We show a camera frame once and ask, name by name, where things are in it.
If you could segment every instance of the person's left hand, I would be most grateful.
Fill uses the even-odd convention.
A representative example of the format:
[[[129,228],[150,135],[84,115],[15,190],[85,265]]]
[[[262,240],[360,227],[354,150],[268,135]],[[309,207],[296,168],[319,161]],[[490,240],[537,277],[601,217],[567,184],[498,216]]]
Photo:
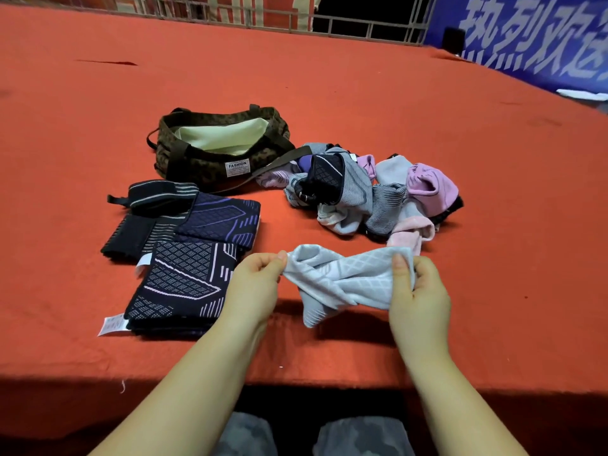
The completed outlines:
[[[285,251],[247,256],[232,274],[220,318],[265,326],[277,303],[277,285],[285,265]]]

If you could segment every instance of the red surface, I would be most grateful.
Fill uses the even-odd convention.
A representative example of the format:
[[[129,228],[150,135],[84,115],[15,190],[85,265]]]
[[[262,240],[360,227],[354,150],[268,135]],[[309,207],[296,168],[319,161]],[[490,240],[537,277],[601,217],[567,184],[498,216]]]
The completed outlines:
[[[471,383],[608,390],[606,116],[431,48],[6,5],[0,25],[0,434],[60,437],[124,415],[190,346],[97,337],[138,285],[99,253],[122,216],[105,196],[156,177],[145,135],[178,106],[271,105],[296,145],[440,168],[466,206],[424,253],[452,295],[451,351]],[[262,203],[257,251],[377,246],[338,238],[280,190],[246,197]],[[297,289],[279,293],[250,383],[409,387],[385,313],[310,330]]]

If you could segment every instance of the pile of clothes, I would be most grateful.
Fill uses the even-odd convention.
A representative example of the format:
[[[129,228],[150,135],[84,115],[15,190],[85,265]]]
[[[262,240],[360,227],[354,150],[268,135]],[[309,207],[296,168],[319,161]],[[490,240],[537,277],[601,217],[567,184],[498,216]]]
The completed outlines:
[[[376,164],[339,145],[307,143],[306,155],[264,173],[256,181],[283,188],[296,208],[316,208],[319,223],[339,235],[357,231],[378,243],[411,248],[422,242],[464,203],[456,185],[439,169],[394,154]]]
[[[128,213],[103,255],[149,265],[125,310],[127,329],[148,337],[202,336],[221,313],[234,268],[254,246],[260,203],[167,180],[135,183],[128,197],[108,202]]]

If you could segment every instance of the fingernail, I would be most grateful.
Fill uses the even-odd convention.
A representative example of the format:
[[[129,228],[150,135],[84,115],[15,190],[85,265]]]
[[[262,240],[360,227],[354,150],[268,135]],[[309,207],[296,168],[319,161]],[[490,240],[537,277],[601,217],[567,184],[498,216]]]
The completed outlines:
[[[406,266],[407,262],[402,255],[400,255],[399,253],[393,254],[393,267],[401,268]]]

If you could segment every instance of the black speaker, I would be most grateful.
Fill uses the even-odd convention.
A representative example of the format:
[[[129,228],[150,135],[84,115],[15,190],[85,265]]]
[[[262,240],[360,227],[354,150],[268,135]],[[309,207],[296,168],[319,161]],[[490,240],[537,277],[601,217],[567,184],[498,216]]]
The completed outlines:
[[[465,31],[461,28],[446,27],[441,39],[441,49],[460,56],[465,49]]]

